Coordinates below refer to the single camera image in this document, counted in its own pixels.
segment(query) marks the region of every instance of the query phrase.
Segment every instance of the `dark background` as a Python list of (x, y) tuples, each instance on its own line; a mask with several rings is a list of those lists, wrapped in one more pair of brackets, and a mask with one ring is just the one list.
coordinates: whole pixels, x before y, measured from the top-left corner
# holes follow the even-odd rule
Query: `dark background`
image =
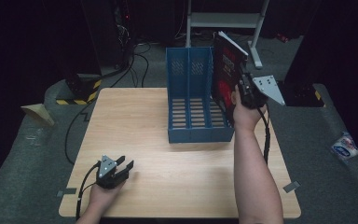
[[(222, 5), (205, 2), (194, 1), (193, 8), (234, 12), (237, 4), (243, 4), (234, 0)], [(256, 1), (247, 3), (251, 10), (261, 7)], [(182, 4), (172, 1), (169, 5), (175, 8), (176, 28), (182, 19)], [(24, 117), (20, 106), (42, 103), (46, 89), (63, 79), (43, 36), (44, 15), (42, 1), (0, 0), (0, 166)], [(261, 36), (273, 38), (277, 33), (289, 38), (305, 35), (290, 77), (311, 76), (310, 81), (323, 83), (358, 145), (358, 2), (271, 1)]]

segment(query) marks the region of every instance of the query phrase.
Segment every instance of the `wooden table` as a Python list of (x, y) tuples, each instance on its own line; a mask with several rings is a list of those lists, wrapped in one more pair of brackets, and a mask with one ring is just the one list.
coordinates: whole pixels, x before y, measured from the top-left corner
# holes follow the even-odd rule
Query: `wooden table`
[[(102, 155), (134, 160), (134, 167), (106, 217), (238, 217), (233, 186), (233, 148), (229, 143), (170, 144), (167, 89), (102, 89), (84, 136), (67, 188), (79, 190), (87, 171)], [(264, 146), (264, 124), (256, 136)], [(275, 132), (270, 128), (268, 166), (282, 197), (283, 216), (300, 216)], [(86, 182), (95, 181), (95, 172)], [(60, 215), (74, 217), (77, 194), (65, 194)], [(81, 214), (89, 201), (83, 195)]]

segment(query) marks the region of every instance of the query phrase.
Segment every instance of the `red book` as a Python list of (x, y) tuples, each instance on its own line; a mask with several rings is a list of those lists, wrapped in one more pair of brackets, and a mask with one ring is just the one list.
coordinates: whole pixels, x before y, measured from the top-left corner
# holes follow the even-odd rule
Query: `red book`
[(232, 103), (232, 95), (235, 94), (235, 86), (240, 83), (241, 74), (246, 68), (248, 53), (221, 31), (214, 34), (213, 50), (211, 95), (233, 127), (235, 105)]

